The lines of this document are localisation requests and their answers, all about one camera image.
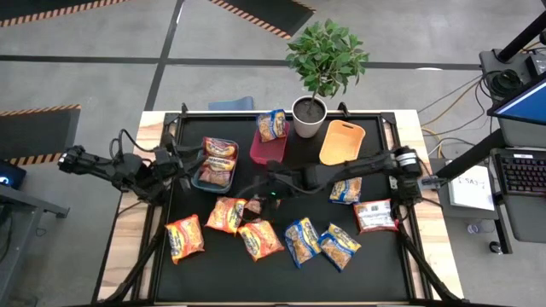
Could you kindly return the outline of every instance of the orange plastic container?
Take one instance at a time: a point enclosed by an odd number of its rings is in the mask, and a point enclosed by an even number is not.
[[[321,162],[336,165],[356,159],[365,136],[366,131],[361,126],[343,120],[331,121],[319,154]]]

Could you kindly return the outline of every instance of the black keyboard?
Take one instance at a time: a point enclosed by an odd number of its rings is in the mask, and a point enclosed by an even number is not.
[[[546,152],[495,149],[493,158],[504,194],[546,196]]]

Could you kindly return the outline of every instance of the gray floor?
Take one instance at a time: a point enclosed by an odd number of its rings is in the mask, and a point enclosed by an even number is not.
[[[0,28],[0,55],[158,57],[176,0],[131,0],[52,20]],[[331,18],[364,41],[372,61],[478,63],[478,52],[501,48],[542,10],[539,0],[305,0],[317,9],[309,22]],[[286,42],[206,0],[186,0],[170,57],[282,59]],[[0,110],[83,105],[76,142],[97,154],[120,128],[135,133],[155,65],[61,64],[0,61]],[[353,109],[420,109],[477,76],[469,71],[369,69],[345,96]],[[287,68],[168,66],[155,110],[205,110],[210,101],[253,96],[256,108],[289,108],[304,95]],[[420,114],[425,122],[454,96]],[[485,107],[491,103],[483,95]],[[479,113],[469,93],[441,120],[440,132]],[[485,118],[449,134],[478,142],[489,133]],[[432,149],[435,141],[427,137]],[[455,158],[468,149],[446,145]],[[60,173],[54,165],[28,166],[24,189],[72,208],[66,220],[45,217],[47,235],[34,239],[19,288],[40,306],[90,301],[119,193],[106,182]],[[495,235],[469,235],[470,221],[447,219],[465,297],[474,302],[541,306],[546,300],[546,246],[514,243],[514,255],[496,256]]]

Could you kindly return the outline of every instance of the white pot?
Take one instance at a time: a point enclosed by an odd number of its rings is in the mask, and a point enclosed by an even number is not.
[[[324,107],[324,116],[316,123],[303,122],[296,117],[296,113],[293,111],[293,107],[296,105],[296,103],[303,99],[311,99],[311,96],[301,96],[300,98],[296,99],[296,101],[294,101],[292,104],[293,127],[296,130],[296,133],[298,133],[298,136],[309,138],[314,136],[317,133],[318,129],[321,127],[322,122],[326,118],[328,109],[326,108],[326,103],[324,103],[324,101],[315,96],[315,101],[322,104],[322,106]]]

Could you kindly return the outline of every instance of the black and orange striped mat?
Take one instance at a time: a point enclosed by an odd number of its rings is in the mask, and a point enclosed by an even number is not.
[[[309,6],[293,0],[209,1],[285,39],[290,39],[315,13]]]
[[[0,26],[78,13],[128,0],[0,0]]]
[[[81,106],[0,111],[0,159],[12,165],[56,162],[76,136]]]

